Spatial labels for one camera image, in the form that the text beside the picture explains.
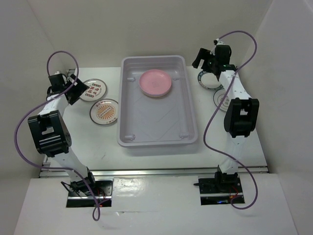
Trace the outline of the teal rimmed white plate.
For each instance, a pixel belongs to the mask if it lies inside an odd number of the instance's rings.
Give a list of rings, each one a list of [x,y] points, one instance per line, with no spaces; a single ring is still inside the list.
[[[199,72],[197,80],[198,83],[208,91],[217,91],[223,88],[213,74],[205,71]]]

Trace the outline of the white plate red characters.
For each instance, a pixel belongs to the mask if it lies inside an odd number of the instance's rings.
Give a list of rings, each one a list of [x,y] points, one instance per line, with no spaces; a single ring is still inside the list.
[[[107,92],[107,85],[100,79],[89,79],[83,82],[88,88],[81,94],[80,99],[91,102],[102,98]]]

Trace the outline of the orange sunburst pattern plate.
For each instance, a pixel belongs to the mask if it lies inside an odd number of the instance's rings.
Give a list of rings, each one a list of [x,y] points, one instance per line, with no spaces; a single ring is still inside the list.
[[[118,102],[113,99],[102,99],[94,103],[89,111],[92,122],[98,125],[110,125],[117,121]]]

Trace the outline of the pink plastic plate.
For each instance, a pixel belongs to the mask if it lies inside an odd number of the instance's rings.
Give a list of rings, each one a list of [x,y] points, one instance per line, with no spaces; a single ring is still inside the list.
[[[139,79],[139,87],[149,94],[163,94],[171,90],[171,76],[163,70],[148,70]]]

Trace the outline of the lavender plastic plate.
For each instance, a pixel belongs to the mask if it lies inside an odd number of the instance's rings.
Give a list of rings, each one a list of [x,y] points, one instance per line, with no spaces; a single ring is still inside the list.
[[[147,94],[147,95],[151,95],[151,96],[162,96],[162,95],[165,95],[165,94],[168,94],[170,93],[170,91],[166,92],[166,93],[163,93],[163,94],[149,94],[149,93],[146,93],[144,91],[141,91],[143,94]]]

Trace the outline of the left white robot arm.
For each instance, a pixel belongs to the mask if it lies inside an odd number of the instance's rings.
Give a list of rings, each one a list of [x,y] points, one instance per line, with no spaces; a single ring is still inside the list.
[[[51,83],[46,96],[48,103],[36,116],[27,120],[35,147],[40,154],[54,159],[67,172],[73,191],[93,195],[97,183],[88,167],[79,161],[71,149],[72,139],[63,120],[65,108],[78,101],[88,87],[74,74],[68,76],[67,80],[62,73],[48,78]]]

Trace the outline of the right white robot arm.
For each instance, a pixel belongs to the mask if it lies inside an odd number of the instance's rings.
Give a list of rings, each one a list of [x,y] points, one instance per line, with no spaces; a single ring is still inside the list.
[[[213,50],[200,48],[192,63],[194,68],[198,68],[203,61],[202,70],[216,76],[225,89],[222,99],[229,99],[224,117],[227,150],[223,152],[210,148],[223,156],[214,176],[214,187],[219,192],[228,192],[237,184],[242,147],[256,127],[259,111],[259,100],[247,93],[239,78],[238,68],[230,64],[231,54],[230,46],[216,43]]]

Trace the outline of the lavender plastic bin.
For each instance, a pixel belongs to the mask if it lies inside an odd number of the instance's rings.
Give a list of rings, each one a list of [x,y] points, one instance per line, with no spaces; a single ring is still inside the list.
[[[162,97],[149,97],[139,86],[141,75],[152,69],[172,79]],[[187,145],[198,138],[185,59],[179,55],[124,58],[118,104],[117,142],[122,147]]]

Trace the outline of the white plate black outline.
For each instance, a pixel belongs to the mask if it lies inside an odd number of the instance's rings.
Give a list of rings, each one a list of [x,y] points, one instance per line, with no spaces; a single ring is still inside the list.
[[[226,98],[223,100],[224,95],[225,89],[215,91],[213,95],[213,102],[216,105],[216,107],[218,107],[221,104],[219,109],[223,112],[227,112],[231,100],[228,98],[228,96],[226,96]]]

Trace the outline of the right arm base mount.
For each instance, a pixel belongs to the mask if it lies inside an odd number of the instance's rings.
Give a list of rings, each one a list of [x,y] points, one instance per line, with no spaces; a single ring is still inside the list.
[[[218,169],[213,178],[199,178],[193,185],[199,189],[202,206],[245,202],[238,173],[226,174]]]

